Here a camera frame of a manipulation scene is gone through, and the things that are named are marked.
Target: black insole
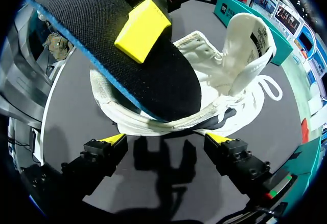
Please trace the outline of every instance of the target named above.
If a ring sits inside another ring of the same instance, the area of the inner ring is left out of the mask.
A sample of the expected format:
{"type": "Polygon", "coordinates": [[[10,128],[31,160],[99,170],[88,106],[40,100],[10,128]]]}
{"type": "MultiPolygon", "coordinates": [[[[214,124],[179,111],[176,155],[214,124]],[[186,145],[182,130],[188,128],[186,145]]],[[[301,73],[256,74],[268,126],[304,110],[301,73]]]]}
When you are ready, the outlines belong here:
{"type": "Polygon", "coordinates": [[[200,110],[201,89],[189,62],[164,35],[143,64],[114,46],[132,8],[124,0],[29,0],[134,105],[172,121],[200,110]]]}

